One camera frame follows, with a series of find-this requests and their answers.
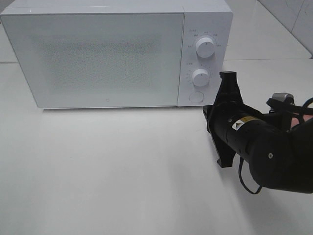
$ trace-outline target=microwave control panel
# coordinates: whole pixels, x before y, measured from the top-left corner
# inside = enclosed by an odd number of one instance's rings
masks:
[[[232,16],[232,12],[185,13],[178,106],[214,103]]]

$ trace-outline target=white knob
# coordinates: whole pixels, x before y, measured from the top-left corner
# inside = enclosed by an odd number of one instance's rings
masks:
[[[212,38],[201,38],[196,42],[196,50],[201,58],[208,58],[214,53],[215,43]]]
[[[210,81],[210,75],[207,70],[198,69],[192,73],[192,80],[195,86],[204,87]]]

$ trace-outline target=wall tile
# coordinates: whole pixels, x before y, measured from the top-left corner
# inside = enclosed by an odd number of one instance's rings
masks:
[[[0,0],[0,12],[2,12],[8,5],[10,5],[14,0]]]
[[[259,0],[285,27],[292,31],[303,0]]]
[[[313,53],[313,0],[305,0],[292,34]]]

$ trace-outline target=white tile wall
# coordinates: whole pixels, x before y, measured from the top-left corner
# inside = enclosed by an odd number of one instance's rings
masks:
[[[304,0],[259,1],[291,32]]]
[[[313,0],[305,0],[300,10],[292,34],[313,52]]]
[[[313,0],[259,0],[286,29],[313,53]]]
[[[234,13],[225,60],[311,58],[257,0],[226,0]]]
[[[0,0],[0,12],[3,11],[8,5],[10,5],[14,0]]]

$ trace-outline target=black cable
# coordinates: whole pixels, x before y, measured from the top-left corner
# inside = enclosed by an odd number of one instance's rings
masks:
[[[273,108],[275,111],[289,111],[291,113],[297,113],[297,114],[307,114],[307,115],[313,115],[313,108],[308,108],[308,106],[313,102],[313,98],[309,99],[307,102],[305,102],[305,105],[303,106],[295,106],[291,104],[284,103],[282,101],[270,98],[266,102],[271,108]]]
[[[244,163],[244,159],[243,158],[240,158],[240,162],[239,162],[239,169],[238,169],[238,175],[239,175],[239,180],[240,180],[240,183],[242,184],[242,186],[245,188],[245,190],[247,190],[249,193],[251,194],[258,194],[261,189],[262,189],[262,186],[259,186],[259,188],[255,191],[255,192],[252,192],[250,189],[248,189],[248,187],[245,185],[244,181],[243,181],[243,178],[241,176],[241,171],[243,170],[243,163]]]

